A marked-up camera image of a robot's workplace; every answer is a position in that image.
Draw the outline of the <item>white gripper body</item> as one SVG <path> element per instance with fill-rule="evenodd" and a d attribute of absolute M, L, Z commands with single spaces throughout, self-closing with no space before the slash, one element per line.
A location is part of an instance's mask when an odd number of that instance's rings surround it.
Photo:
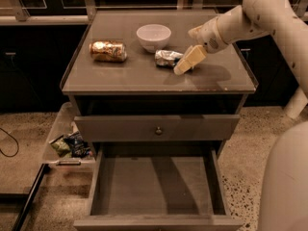
<path fill-rule="evenodd" d="M 218 31 L 218 18 L 212 18 L 197 29 L 196 40 L 202 44 L 206 51 L 215 54 L 225 49 L 228 44 L 225 43 Z"/>

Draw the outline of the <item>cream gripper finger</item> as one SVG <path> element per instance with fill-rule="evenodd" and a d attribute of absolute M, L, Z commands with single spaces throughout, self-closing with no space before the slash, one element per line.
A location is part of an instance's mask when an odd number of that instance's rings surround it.
<path fill-rule="evenodd" d="M 176 75 L 182 75 L 201 63 L 207 56 L 202 45 L 190 46 L 173 69 Z"/>
<path fill-rule="evenodd" d="M 189 36 L 195 40 L 203 40 L 204 26 L 200 25 L 188 31 Z"/>

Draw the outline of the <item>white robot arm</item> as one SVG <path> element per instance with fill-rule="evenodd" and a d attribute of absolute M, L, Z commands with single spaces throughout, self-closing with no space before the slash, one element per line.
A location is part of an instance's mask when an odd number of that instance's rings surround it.
<path fill-rule="evenodd" d="M 181 75 L 208 53 L 243 39 L 272 36 L 301 94 L 308 93 L 308 29 L 289 0 L 243 0 L 241 5 L 189 30 L 196 45 L 174 68 Z M 308 231 L 308 122 L 283 133 L 271 149 L 263 177 L 258 231 Z"/>

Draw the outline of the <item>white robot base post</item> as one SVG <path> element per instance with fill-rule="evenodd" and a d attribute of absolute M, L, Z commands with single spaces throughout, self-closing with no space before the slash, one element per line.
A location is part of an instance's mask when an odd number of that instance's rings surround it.
<path fill-rule="evenodd" d="M 300 113 L 304 110 L 304 108 L 308 105 L 308 97 L 304 93 L 301 87 L 298 87 L 294 93 L 294 95 L 290 98 L 289 102 L 284 108 L 285 114 L 295 119 Z"/>

